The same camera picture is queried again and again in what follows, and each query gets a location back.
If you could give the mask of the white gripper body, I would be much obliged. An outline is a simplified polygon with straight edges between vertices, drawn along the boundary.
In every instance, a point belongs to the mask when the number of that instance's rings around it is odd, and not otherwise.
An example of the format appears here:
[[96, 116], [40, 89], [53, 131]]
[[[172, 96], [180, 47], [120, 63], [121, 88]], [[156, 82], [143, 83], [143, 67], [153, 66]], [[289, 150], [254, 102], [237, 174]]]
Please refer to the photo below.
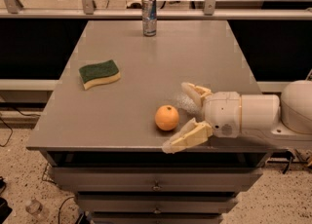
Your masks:
[[241, 96], [236, 92], [213, 93], [204, 100], [204, 119], [216, 137], [236, 138], [241, 128]]

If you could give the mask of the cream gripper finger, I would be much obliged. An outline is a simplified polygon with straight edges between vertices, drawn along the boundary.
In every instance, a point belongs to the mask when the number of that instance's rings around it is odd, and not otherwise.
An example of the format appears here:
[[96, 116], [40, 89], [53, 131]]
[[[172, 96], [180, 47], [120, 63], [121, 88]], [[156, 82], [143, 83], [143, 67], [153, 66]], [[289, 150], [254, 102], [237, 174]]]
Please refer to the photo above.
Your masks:
[[205, 121], [188, 121], [179, 132], [162, 145], [166, 154], [174, 154], [206, 142], [213, 135], [213, 128]]
[[212, 95], [212, 91], [208, 88], [196, 86], [194, 84], [183, 82], [181, 84], [182, 91], [193, 100], [198, 106], [202, 107], [206, 97]]

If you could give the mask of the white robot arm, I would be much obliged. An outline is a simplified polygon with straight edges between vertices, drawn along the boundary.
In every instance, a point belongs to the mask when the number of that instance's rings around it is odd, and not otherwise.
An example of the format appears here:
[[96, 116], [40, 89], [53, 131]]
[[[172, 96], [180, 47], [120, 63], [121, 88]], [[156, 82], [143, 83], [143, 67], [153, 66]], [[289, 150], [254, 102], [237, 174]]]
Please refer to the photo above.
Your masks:
[[265, 141], [312, 139], [312, 82], [294, 81], [280, 95], [214, 93], [183, 83], [182, 90], [202, 110], [203, 120], [188, 121], [164, 142], [162, 150], [174, 154], [216, 138]]

